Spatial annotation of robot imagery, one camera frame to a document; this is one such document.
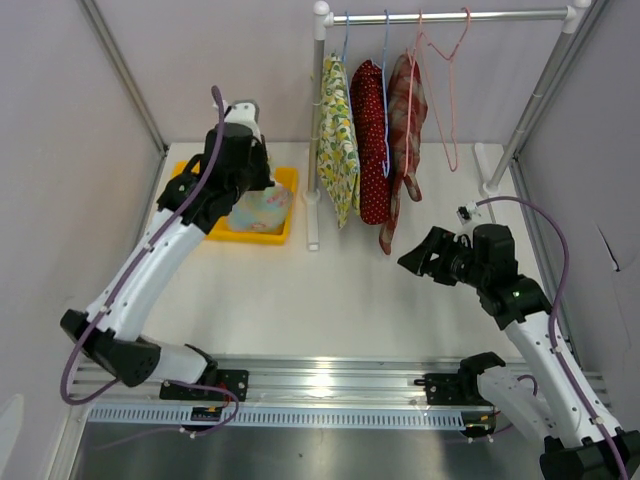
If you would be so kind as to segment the pastel floral cloth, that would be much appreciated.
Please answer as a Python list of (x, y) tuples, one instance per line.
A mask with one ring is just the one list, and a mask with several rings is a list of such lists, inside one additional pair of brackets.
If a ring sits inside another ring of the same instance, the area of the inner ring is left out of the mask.
[(292, 202), (292, 191), (281, 184), (248, 191), (228, 215), (228, 228), (234, 232), (276, 232), (284, 224)]

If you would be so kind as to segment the red plaid skirt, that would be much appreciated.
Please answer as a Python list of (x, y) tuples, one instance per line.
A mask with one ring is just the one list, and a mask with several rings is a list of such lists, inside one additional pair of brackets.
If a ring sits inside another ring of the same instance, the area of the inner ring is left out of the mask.
[(389, 216), (379, 233), (379, 244), (386, 255), (392, 251), (392, 241), (400, 217), (401, 194), (405, 187), (413, 202), (422, 200), (417, 179), (420, 164), (422, 127), (428, 116), (428, 102), (417, 60), (409, 52), (401, 54), (387, 87), (389, 148), (394, 167)]

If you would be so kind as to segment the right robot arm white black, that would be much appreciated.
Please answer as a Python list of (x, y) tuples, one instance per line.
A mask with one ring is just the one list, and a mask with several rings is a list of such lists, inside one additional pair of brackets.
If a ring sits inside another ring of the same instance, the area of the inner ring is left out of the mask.
[(508, 227), (481, 224), (459, 235), (434, 227), (398, 263), (442, 285), (474, 288), (482, 309), (517, 348), (532, 389), (493, 352), (462, 360), (458, 377), (466, 397), (492, 404), (539, 444), (544, 478), (629, 479), (638, 471), (638, 431), (624, 430), (586, 380), (541, 287), (519, 272)]

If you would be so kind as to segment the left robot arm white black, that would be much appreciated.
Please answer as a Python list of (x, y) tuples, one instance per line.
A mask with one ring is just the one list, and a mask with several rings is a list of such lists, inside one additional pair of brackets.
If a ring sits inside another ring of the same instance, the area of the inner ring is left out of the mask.
[(205, 150), (171, 179), (148, 231), (103, 293), (60, 325), (73, 340), (68, 377), (84, 355), (129, 387), (148, 379), (196, 384), (212, 360), (190, 346), (156, 343), (142, 331), (151, 308), (187, 256), (243, 194), (272, 186), (257, 123), (226, 120), (207, 133)]

